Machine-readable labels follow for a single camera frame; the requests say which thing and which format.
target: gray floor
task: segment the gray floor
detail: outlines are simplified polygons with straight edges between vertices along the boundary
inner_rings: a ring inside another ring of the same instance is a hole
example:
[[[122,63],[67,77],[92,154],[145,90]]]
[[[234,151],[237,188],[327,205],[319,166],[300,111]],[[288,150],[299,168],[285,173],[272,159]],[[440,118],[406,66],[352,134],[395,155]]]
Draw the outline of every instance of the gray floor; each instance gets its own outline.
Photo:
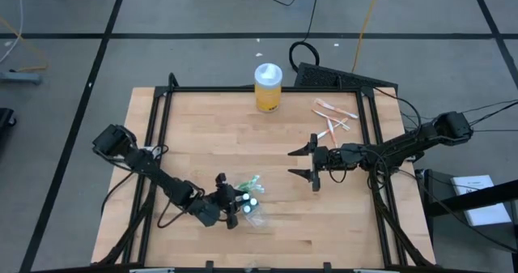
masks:
[[[115,0],[24,0],[25,32],[103,32]],[[314,32],[358,32],[370,0],[319,0]],[[486,0],[501,32],[518,32],[516,0]],[[0,0],[0,15],[13,25],[18,0]],[[312,0],[283,7],[269,0],[124,0],[114,32],[304,32]],[[368,32],[488,33],[476,0],[379,0]],[[0,27],[1,32],[8,32]],[[283,84],[295,73],[287,61],[293,39],[111,40],[93,86],[62,188],[33,269],[85,266],[100,222],[100,203],[111,167],[91,152],[91,141],[109,123],[122,123],[133,87],[165,84],[170,71],[181,85],[243,85],[263,62],[280,65]],[[0,53],[4,43],[0,41]],[[321,65],[349,71],[357,40],[310,40]],[[505,41],[518,58],[518,41]],[[19,269],[52,181],[79,98],[99,47],[98,40],[33,40],[51,67],[38,86],[0,85],[0,106],[15,109],[19,124],[0,154],[0,272]],[[303,50],[295,60],[311,62]],[[32,65],[18,47],[1,70]],[[422,115],[465,110],[518,97],[495,41],[365,40],[360,75],[400,85],[400,96]],[[471,113],[470,118],[484,114]],[[510,109],[479,129],[517,128]],[[495,183],[516,179],[513,134],[480,133],[459,147],[430,150],[418,167],[455,175],[490,174]],[[445,267],[511,272],[510,254],[448,234],[437,222],[435,252]]]

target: concrete floor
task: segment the concrete floor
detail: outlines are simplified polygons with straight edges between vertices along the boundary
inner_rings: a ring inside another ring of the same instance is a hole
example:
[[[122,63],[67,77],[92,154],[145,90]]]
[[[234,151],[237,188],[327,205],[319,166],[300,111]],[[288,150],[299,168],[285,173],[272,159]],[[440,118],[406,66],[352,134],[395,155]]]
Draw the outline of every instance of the concrete floor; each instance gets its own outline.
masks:
[[[115,0],[24,0],[25,32],[102,33]],[[123,0],[115,33],[305,32],[313,0],[290,7],[270,0]],[[370,0],[318,0],[314,32],[359,32]],[[18,27],[18,0],[0,0],[0,15]],[[517,0],[486,0],[502,33],[518,33]],[[476,0],[379,0],[368,32],[490,33]],[[1,33],[8,30],[0,26]],[[4,43],[0,40],[0,53]],[[100,222],[100,204],[112,168],[91,152],[91,141],[110,123],[124,121],[133,87],[165,84],[243,85],[255,67],[282,67],[283,84],[295,73],[287,60],[296,39],[110,40],[70,163],[45,231],[34,270],[86,266]],[[349,71],[356,39],[310,39],[321,65]],[[0,106],[13,108],[19,124],[0,154],[0,272],[14,272],[28,247],[52,181],[100,40],[31,40],[49,58],[40,86],[0,85]],[[518,59],[518,41],[505,41]],[[312,62],[303,50],[295,60]],[[17,47],[0,71],[37,62]],[[363,42],[357,71],[398,83],[400,96],[424,116],[464,110],[518,97],[495,40],[374,40]],[[479,129],[518,127],[517,109]],[[471,113],[469,118],[484,114]],[[495,183],[516,179],[514,134],[484,133],[459,147],[437,147],[417,164],[454,175],[490,174]],[[448,235],[437,221],[435,253],[450,268],[512,272],[510,254]]]

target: wooden plank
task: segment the wooden plank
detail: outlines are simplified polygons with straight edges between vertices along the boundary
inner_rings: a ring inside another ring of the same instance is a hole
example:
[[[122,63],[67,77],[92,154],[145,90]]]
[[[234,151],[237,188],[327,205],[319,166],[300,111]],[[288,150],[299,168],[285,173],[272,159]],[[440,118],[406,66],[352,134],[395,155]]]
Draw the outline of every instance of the wooden plank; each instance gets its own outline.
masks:
[[[146,133],[152,93],[152,88],[134,89],[129,105],[125,124],[140,143]],[[203,267],[206,260],[213,260],[216,267],[321,268],[323,262],[331,262],[335,268],[381,268],[367,173],[360,169],[348,172],[342,184],[332,182],[328,173],[321,173],[321,191],[313,193],[304,179],[287,172],[288,168],[310,167],[309,157],[286,154],[306,144],[311,133],[327,128],[325,120],[311,112],[317,97],[358,113],[354,94],[283,93],[279,110],[261,113],[252,93],[175,93],[165,140],[170,152],[164,155],[162,168],[170,175],[195,182],[207,193],[214,190],[218,173],[226,173],[230,183],[261,175],[266,193],[257,198],[268,226],[253,228],[240,215],[235,229],[227,230],[224,223],[204,228],[194,217],[186,215],[171,226],[158,229],[156,221],[167,203],[159,189],[146,266]],[[376,103],[384,139],[402,133],[397,102],[377,95]],[[320,106],[316,109],[341,117]],[[347,125],[351,131],[336,130],[338,142],[362,143],[359,121],[349,120]],[[333,147],[329,136],[320,145]],[[404,168],[413,170],[411,165]],[[114,171],[111,186],[124,175]],[[336,172],[334,176],[341,178],[342,174]],[[105,256],[126,228],[135,182],[133,179],[121,187],[108,202],[93,261]],[[393,185],[401,226],[433,262],[415,181],[394,175]],[[177,213],[175,207],[170,207],[164,219],[170,220]]]

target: white lid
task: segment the white lid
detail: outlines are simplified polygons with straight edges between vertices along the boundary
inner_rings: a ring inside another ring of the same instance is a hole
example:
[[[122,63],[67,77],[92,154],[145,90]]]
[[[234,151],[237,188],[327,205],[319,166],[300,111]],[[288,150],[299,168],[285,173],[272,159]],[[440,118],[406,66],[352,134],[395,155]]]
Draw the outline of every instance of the white lid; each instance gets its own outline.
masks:
[[[265,86],[279,85],[282,80],[282,70],[273,63],[263,63],[255,72],[256,82]]]

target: wooden table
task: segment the wooden table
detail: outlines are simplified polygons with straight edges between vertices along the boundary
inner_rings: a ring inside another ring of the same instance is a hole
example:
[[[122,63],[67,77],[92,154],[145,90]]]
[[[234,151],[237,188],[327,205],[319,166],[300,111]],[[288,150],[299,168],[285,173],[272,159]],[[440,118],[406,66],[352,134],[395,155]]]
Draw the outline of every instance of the wooden table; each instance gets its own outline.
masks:
[[[141,146],[153,91],[134,89],[125,121]],[[392,88],[385,91],[394,93]],[[230,183],[261,175],[266,192],[258,199],[268,226],[253,228],[240,215],[239,226],[232,230],[227,230],[225,223],[205,228],[193,216],[185,215],[171,226],[159,229],[156,221],[167,203],[159,189],[146,266],[204,267],[207,260],[213,260],[215,267],[322,268],[323,262],[331,262],[333,268],[382,268],[367,173],[357,168],[348,172],[342,184],[321,173],[321,191],[313,193],[307,181],[287,171],[310,167],[309,156],[291,157],[287,153],[305,145],[311,133],[326,129],[325,121],[311,112],[317,97],[358,113],[355,95],[345,93],[283,93],[281,107],[274,113],[257,111],[251,92],[174,93],[165,139],[170,151],[163,156],[163,170],[196,183],[207,193],[215,189],[218,173],[225,172]],[[374,142],[371,115],[367,100],[364,101]],[[397,101],[378,92],[376,105],[384,140],[403,133]],[[319,110],[333,114],[320,107]],[[362,143],[359,121],[349,120],[347,124],[351,131],[338,129],[338,142]],[[333,146],[329,136],[319,144]],[[411,164],[404,164],[402,169],[413,172]],[[125,171],[115,168],[110,188],[125,175]],[[336,172],[335,177],[341,178],[342,174]],[[401,227],[423,256],[435,262],[415,180],[395,174],[392,181]],[[124,184],[106,205],[92,261],[102,259],[127,227],[135,183],[136,177]],[[170,220],[178,212],[170,206],[164,219]],[[392,261],[397,263],[388,225],[387,233]],[[132,260],[136,260],[140,237],[138,232]]]

